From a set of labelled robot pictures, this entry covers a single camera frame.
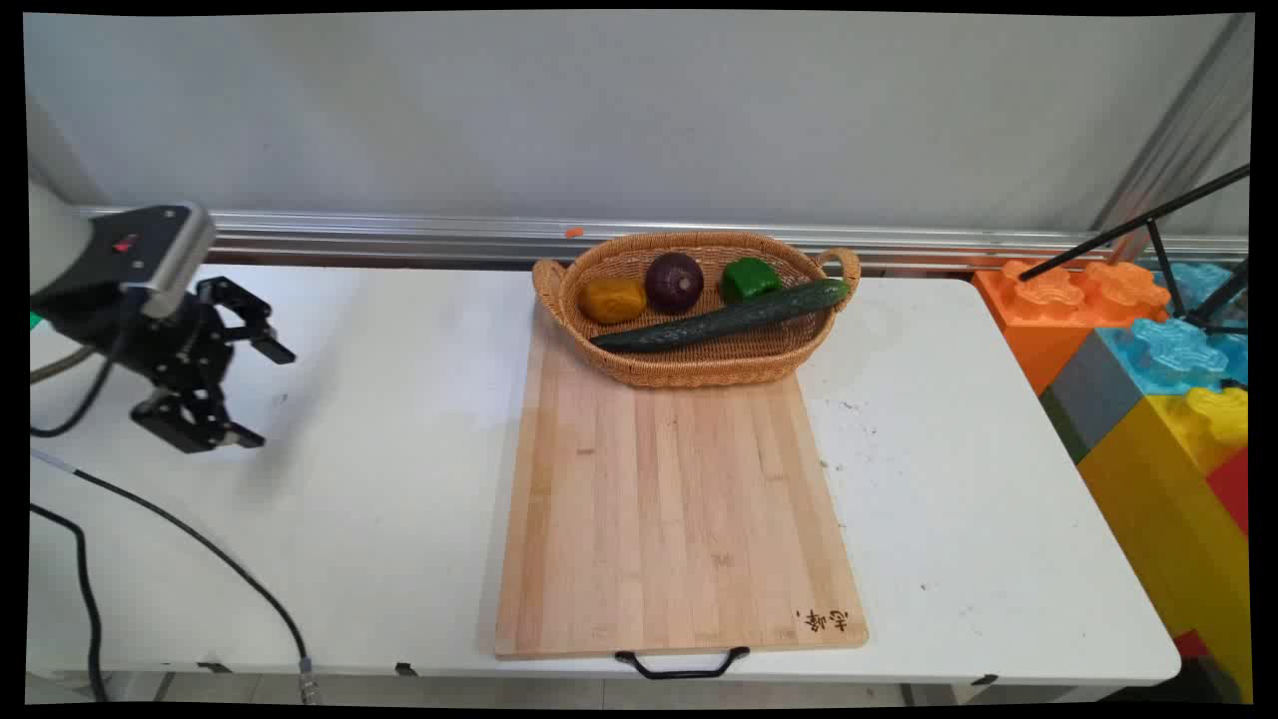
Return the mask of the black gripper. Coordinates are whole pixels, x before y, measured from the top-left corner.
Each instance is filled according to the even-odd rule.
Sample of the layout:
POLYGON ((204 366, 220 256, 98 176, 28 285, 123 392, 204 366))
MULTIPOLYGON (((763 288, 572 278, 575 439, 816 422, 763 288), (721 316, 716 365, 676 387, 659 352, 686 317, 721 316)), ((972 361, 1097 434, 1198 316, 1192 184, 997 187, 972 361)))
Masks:
POLYGON ((164 319, 144 315, 141 291, 81 289, 40 292, 40 315, 66 338, 105 358, 84 396, 100 395, 112 368, 141 374, 155 391, 132 407, 132 421, 181 453, 222 446, 256 450, 259 433, 233 421, 221 381, 227 375, 229 344, 247 342, 275 364, 296 354, 279 341, 270 323, 273 307, 225 277, 206 278, 164 319), (227 328, 219 307, 242 324, 227 328))

